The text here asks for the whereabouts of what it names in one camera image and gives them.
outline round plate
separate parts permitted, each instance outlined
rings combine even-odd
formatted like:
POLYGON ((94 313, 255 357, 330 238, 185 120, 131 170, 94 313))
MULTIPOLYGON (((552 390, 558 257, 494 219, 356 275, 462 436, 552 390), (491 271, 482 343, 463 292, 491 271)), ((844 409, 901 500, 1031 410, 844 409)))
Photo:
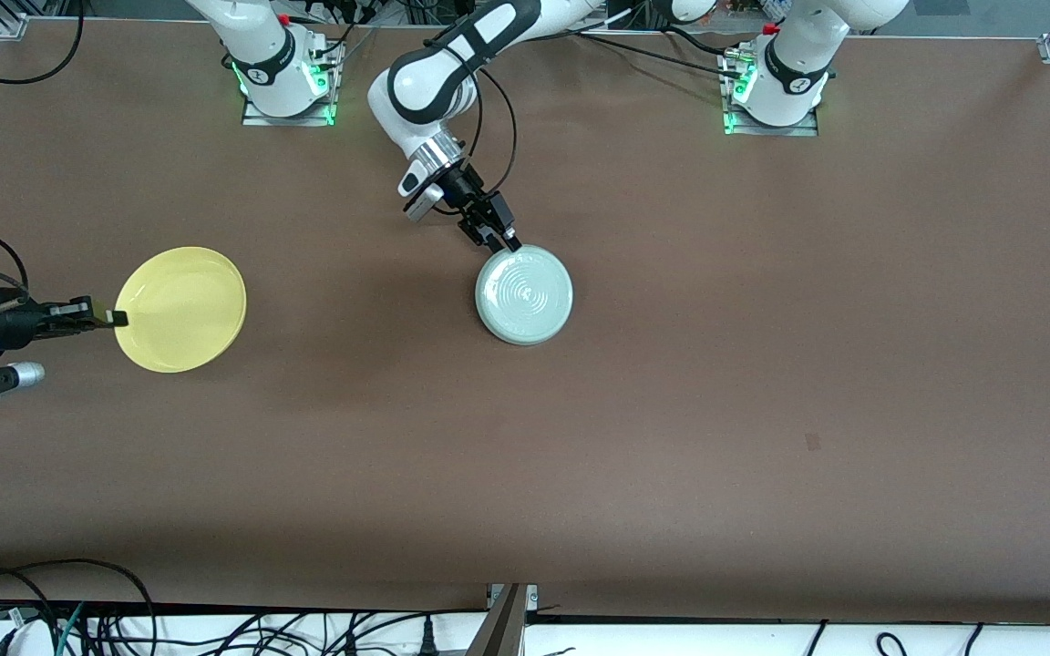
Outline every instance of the round plate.
POLYGON ((128 326, 116 339, 132 362, 160 374, 195 369, 225 353, 246 320, 246 283, 233 262, 187 246, 146 261, 121 290, 128 326))
POLYGON ((505 249, 476 279, 476 311, 509 344, 541 344, 562 331, 574 306, 574 283, 553 253, 540 246, 505 249))

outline brown table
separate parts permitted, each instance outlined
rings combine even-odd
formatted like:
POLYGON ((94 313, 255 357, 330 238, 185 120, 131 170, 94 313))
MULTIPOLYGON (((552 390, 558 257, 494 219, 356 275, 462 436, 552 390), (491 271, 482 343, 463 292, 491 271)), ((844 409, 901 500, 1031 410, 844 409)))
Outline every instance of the brown table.
MULTIPOLYGON (((35 22, 0 75, 71 34, 35 22)), ((106 333, 26 350, 49 377, 0 399, 0 563, 107 557, 163 601, 470 606, 513 578, 565 613, 1050 621, 1033 42, 850 40, 817 139, 724 135, 707 73, 575 38, 505 54, 505 195, 578 294, 514 348, 476 316, 482 252, 401 215, 363 98, 424 36, 359 50, 334 128, 242 128, 204 24, 90 21, 58 78, 0 87, 0 236, 38 295, 109 300, 197 245, 251 303, 180 377, 106 333)))

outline gray floor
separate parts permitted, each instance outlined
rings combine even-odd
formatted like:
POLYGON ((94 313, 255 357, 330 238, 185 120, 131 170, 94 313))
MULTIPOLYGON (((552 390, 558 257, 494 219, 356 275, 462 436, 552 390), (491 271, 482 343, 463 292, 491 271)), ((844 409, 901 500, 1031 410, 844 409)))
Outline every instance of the gray floor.
MULTIPOLYGON (((184 0, 91 0, 90 4, 102 17, 197 17, 184 0)), ((1034 38, 1049 29, 1050 0, 911 0, 879 34, 1034 38)))

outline light blue plate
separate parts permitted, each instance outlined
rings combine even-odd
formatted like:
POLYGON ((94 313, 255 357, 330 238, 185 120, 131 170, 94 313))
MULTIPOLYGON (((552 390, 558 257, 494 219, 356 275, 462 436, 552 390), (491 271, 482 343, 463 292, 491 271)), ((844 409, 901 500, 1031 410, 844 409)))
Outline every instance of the light blue plate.
POLYGON ((476 311, 497 337, 520 347, 562 331, 574 306, 574 283, 553 253, 540 246, 505 249, 476 278, 476 311))

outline yellow plate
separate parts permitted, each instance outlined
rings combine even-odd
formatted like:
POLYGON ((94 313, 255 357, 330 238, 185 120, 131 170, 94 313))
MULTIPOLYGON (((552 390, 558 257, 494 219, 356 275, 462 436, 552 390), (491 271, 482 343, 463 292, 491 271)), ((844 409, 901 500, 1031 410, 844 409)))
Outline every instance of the yellow plate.
POLYGON ((246 282, 226 256, 198 246, 146 261, 116 301, 128 326, 116 339, 132 362, 160 374, 195 369, 225 353, 246 320, 246 282))

